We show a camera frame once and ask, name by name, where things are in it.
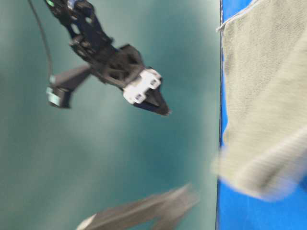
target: black cable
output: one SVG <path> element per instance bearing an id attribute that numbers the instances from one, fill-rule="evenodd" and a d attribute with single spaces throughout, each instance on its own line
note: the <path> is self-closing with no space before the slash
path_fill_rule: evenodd
<path id="1" fill-rule="evenodd" d="M 46 55 L 47 55 L 47 62 L 48 62 L 48 81 L 49 81 L 49 78 L 50 76 L 52 75 L 52 60 L 51 60 L 51 54 L 50 54 L 50 49 L 49 49 L 49 46 L 48 46 L 48 42 L 47 42 L 47 38 L 46 38 L 46 34 L 45 34 L 45 31 L 44 31 L 44 28 L 42 26 L 42 23 L 39 19 L 39 16 L 36 12 L 36 9 L 34 7 L 34 5 L 32 4 L 32 1 L 31 0 L 28 0 L 28 3 L 30 5 L 30 8 L 36 18 L 36 22 L 38 24 L 38 27 L 39 27 L 39 30 L 40 30 L 40 33 L 41 33 L 41 36 L 42 36 L 42 39 L 43 39 L 43 43 L 44 43 L 44 47 L 45 47 L 45 51 L 46 51 Z"/>

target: green backdrop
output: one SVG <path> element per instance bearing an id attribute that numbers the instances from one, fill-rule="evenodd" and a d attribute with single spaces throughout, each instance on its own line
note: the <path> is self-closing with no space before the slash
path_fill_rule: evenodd
<path id="1" fill-rule="evenodd" d="M 82 64 L 42 0 L 33 0 L 59 73 Z M 164 77 L 169 117 L 129 105 L 91 77 L 72 109 L 47 104 L 47 65 L 25 0 L 0 7 L 0 225 L 72 230 L 107 207 L 191 183 L 201 202 L 179 230 L 213 230 L 218 151 L 219 1 L 92 0 L 115 46 L 139 49 Z"/>

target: fabric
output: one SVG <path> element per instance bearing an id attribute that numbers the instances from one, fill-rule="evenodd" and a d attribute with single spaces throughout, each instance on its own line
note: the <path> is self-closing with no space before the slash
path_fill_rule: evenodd
<path id="1" fill-rule="evenodd" d="M 214 163 L 263 200 L 284 197 L 307 167 L 307 1 L 254 0 L 221 26 L 228 125 Z"/>

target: cloth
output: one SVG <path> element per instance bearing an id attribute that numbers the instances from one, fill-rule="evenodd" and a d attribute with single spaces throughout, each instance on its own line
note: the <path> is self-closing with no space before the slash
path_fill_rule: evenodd
<path id="1" fill-rule="evenodd" d="M 267 201 L 307 168 L 306 12 L 306 0 L 254 0 L 220 27 L 228 124 L 214 170 Z"/>

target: blue table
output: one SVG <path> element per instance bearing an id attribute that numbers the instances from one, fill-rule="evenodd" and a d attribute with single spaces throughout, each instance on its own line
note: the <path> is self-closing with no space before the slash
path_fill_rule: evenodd
<path id="1" fill-rule="evenodd" d="M 250 2 L 251 0 L 223 0 L 223 22 Z M 224 92 L 225 88 L 222 84 L 222 133 L 227 124 Z M 299 186 L 285 200 L 265 203 L 239 194 L 219 182 L 217 229 L 305 230 L 307 229 L 307 192 Z"/>

